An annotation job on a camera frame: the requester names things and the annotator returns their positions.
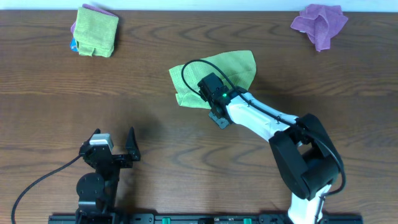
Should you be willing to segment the green microfiber cloth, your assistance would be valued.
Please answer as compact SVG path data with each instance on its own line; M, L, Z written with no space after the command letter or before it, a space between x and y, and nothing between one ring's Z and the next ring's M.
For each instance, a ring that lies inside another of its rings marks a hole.
M235 86L245 90L251 86L257 70L256 61L250 50L225 52L204 60L217 66ZM178 105L188 108L210 108L209 104L197 95L198 82L210 73L220 77L227 87L231 86L215 68L204 62L192 62L186 67L178 65L171 68L169 73L177 91L175 97Z

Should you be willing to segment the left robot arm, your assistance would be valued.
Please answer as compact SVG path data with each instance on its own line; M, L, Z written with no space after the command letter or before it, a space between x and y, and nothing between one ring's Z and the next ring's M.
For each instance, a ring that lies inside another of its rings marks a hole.
M113 147L110 134L99 129L80 147L79 155L95 171L82 176L76 185L77 223L129 223L129 215L115 203L120 170L132 168L141 159L134 128L127 135L127 153L113 154Z

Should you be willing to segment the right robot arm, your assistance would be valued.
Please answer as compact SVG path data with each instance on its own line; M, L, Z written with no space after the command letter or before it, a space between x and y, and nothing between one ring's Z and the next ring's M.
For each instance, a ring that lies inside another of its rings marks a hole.
M218 87L204 94L209 116L220 128L240 124L266 140L282 180L292 193L288 217L293 223L319 223L338 176L345 176L340 155L320 120L277 111L238 88Z

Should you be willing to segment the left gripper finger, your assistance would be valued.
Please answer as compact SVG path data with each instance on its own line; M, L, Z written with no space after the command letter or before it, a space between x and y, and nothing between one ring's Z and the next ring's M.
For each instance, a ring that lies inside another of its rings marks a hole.
M137 145L135 130L133 127L130 127L129 129L125 149L127 150L127 153L132 157L133 161L140 161L141 153Z
M83 143L83 145L89 145L90 144L90 139L95 135L95 134L100 134L101 130L99 128L96 128L93 134Z

